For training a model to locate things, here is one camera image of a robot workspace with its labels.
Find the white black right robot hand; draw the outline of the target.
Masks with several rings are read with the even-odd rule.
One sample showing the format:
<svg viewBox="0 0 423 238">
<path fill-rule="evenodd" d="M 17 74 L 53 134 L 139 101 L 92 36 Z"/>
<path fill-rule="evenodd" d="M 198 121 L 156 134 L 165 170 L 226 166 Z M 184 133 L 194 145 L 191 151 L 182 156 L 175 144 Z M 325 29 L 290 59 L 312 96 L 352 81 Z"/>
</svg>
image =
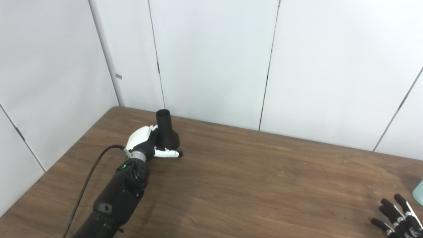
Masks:
<svg viewBox="0 0 423 238">
<path fill-rule="evenodd" d="M 377 218 L 372 218 L 370 221 L 373 226 L 382 230 L 388 238 L 422 238 L 422 223 L 411 205 L 399 193 L 396 193 L 393 198 L 400 205 L 402 211 L 388 199 L 381 199 L 379 211 L 389 220 L 391 225 Z"/>
</svg>

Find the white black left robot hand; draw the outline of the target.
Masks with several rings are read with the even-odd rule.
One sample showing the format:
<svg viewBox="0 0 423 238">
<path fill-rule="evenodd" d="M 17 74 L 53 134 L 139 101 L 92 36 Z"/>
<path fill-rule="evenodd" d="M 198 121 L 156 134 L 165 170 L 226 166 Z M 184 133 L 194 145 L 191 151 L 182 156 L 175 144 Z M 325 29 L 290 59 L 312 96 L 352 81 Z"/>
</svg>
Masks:
<svg viewBox="0 0 423 238">
<path fill-rule="evenodd" d="M 152 158 L 181 158 L 182 151 L 169 150 L 157 145 L 157 125 L 144 126 L 136 130 L 128 139 L 124 152 L 128 159 L 148 162 Z"/>
</svg>

